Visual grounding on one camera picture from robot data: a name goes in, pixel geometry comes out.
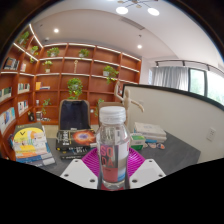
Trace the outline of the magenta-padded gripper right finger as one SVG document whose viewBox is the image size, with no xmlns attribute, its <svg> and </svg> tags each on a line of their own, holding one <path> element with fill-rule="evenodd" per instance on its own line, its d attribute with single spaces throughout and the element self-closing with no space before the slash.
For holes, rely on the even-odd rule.
<svg viewBox="0 0 224 224">
<path fill-rule="evenodd" d="M 146 186 L 166 176 L 153 159 L 145 159 L 134 149 L 129 149 L 127 175 L 131 189 Z"/>
</svg>

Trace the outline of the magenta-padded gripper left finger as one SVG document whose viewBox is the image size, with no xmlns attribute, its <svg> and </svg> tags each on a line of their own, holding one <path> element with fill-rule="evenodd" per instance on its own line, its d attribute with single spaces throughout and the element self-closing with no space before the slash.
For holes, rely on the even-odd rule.
<svg viewBox="0 0 224 224">
<path fill-rule="evenodd" d="M 61 174 L 61 178 L 84 188 L 96 189 L 99 173 L 98 152 L 94 148 L 82 159 L 73 159 Z"/>
</svg>

